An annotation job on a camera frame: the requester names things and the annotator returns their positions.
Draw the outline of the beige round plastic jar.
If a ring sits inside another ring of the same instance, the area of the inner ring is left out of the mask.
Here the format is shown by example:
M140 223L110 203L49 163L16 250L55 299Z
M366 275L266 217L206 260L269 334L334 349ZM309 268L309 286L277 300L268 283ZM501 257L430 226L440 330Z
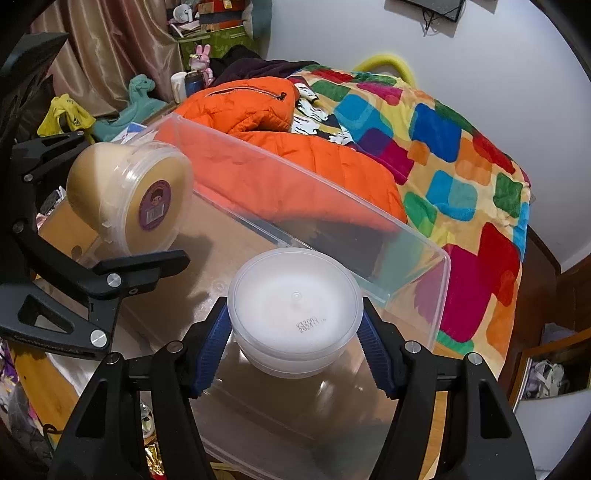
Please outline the beige round plastic jar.
M78 155L66 182L73 212L113 252L128 256L167 250L192 195L189 159L176 147L95 143Z

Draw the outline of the white round plastic jar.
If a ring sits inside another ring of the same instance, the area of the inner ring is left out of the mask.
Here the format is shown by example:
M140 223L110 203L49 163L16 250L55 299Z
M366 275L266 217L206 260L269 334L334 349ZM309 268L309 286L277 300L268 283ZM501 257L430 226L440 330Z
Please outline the white round plastic jar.
M322 372L344 353L363 319L363 295L334 258L277 248L236 272L228 314L250 364L274 377L300 379Z

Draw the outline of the clear plastic storage bin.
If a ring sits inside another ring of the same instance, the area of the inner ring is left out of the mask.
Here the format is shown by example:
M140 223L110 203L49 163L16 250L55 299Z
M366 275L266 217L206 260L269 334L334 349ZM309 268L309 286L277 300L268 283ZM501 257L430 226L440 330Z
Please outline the clear plastic storage bin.
M257 479L417 479L436 395L421 393L451 261L421 234L293 162L181 117L133 141L190 161L172 244L188 267L128 299L116 346L182 339L207 318L195 390L155 414L170 479L211 459Z

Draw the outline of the green dinosaur plush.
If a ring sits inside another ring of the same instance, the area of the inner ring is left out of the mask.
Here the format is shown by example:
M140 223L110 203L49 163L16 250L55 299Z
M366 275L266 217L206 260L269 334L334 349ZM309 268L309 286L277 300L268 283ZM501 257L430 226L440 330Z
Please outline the green dinosaur plush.
M92 135L105 142L113 140L131 123L142 123L158 113L167 103L151 98L148 93L155 89L155 82L144 74L133 77L128 84L129 100L126 108L119 112L116 120L97 120L92 127Z

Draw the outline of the pink striped curtain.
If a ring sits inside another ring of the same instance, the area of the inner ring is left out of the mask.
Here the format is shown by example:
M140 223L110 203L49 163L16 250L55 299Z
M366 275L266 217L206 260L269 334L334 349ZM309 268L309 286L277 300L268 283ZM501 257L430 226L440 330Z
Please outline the pink striped curtain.
M172 100L169 78L182 69L168 32L173 1L56 1L31 24L33 33L65 32L66 44L49 74L56 95L67 94L94 117L109 116L128 103L129 81L143 74L152 94Z

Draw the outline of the white cylindrical bottle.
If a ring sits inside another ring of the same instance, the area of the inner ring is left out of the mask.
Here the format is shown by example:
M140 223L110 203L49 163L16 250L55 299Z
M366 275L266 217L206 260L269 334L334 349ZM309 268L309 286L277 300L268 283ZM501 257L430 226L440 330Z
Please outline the white cylindrical bottle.
M186 72L180 71L170 76L170 86L173 94L173 99L177 104L181 104L186 99L186 75Z

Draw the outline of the orange puffer jacket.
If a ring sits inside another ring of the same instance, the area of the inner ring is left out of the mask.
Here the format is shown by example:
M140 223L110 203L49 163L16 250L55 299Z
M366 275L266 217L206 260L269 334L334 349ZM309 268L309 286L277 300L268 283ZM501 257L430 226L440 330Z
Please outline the orange puffer jacket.
M190 159L195 184L259 218L385 227L407 220L394 177L355 149L291 130L300 93L290 80L236 80L188 97L157 131Z

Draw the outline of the colourful patchwork blanket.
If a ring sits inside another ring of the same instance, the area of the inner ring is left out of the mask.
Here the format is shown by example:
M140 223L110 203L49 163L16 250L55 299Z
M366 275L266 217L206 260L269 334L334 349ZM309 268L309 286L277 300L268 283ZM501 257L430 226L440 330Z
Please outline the colourful patchwork blanket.
M291 128L322 148L305 166L387 212L404 210L449 254L438 339L481 353L500 372L526 252L526 173L462 115L400 78L310 65L290 79L300 95Z

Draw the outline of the pink rabbit toy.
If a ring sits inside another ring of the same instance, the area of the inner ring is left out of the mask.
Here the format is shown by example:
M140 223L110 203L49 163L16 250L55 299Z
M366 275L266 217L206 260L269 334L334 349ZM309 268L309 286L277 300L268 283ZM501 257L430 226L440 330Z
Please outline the pink rabbit toy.
M204 85L208 87L214 80L211 70L211 45L197 45L195 52L189 57L189 66L192 72L197 72L204 77Z

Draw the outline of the green storage box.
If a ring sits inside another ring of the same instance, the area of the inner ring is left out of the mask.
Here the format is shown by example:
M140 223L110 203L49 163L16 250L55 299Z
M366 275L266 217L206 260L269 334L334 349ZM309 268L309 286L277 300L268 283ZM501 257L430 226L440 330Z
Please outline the green storage box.
M247 35L245 27L235 26L211 32L196 32L183 38L177 38L183 68L189 69L190 56L195 53L197 45L211 45L211 57L221 58L235 45L243 45L252 51L259 52L259 42Z

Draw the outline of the dark purple garment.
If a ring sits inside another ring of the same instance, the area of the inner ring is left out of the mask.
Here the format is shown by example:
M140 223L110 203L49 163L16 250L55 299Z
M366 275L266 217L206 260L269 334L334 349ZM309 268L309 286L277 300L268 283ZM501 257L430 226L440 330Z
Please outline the dark purple garment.
M221 58L211 58L212 86L266 76L287 78L310 65L318 66L318 63L311 60L266 60L243 45L235 45Z

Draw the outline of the yellow curved headboard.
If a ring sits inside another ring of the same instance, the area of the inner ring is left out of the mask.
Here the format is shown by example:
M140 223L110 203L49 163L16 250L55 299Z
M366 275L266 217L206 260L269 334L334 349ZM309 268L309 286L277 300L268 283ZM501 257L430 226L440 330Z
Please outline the yellow curved headboard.
M363 60L353 70L360 72L373 72L379 69L389 69L399 74L399 77L412 87L416 86L416 79L408 63L399 56L393 54L377 54Z

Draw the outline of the wall mounted black monitor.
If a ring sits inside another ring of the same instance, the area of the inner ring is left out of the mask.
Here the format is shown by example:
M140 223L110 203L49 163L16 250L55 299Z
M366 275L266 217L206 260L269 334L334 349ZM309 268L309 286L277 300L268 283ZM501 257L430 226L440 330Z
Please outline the wall mounted black monitor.
M434 19L444 18L457 22L462 14L465 0L406 0L407 3L421 8Z

